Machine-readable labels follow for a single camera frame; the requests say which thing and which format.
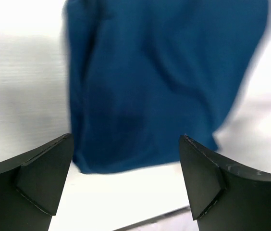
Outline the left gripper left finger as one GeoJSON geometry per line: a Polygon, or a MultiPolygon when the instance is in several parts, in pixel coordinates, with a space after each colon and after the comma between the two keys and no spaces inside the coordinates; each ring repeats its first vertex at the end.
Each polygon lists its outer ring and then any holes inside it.
{"type": "Polygon", "coordinates": [[[72,134],[0,162],[0,231],[47,231],[74,153],[72,134]]]}

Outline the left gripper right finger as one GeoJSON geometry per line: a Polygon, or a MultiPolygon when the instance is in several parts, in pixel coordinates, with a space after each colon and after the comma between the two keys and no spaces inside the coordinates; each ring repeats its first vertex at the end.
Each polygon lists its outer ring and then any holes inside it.
{"type": "Polygon", "coordinates": [[[242,165],[188,136],[179,155],[193,220],[201,231],[271,231],[271,173],[242,165]]]}

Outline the blue printed t shirt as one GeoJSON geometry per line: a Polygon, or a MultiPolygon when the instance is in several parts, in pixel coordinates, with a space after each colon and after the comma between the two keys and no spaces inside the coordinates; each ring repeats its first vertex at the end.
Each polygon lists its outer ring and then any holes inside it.
{"type": "Polygon", "coordinates": [[[186,134],[217,150],[259,44],[267,0],[68,0],[73,162],[112,174],[179,161],[186,134]]]}

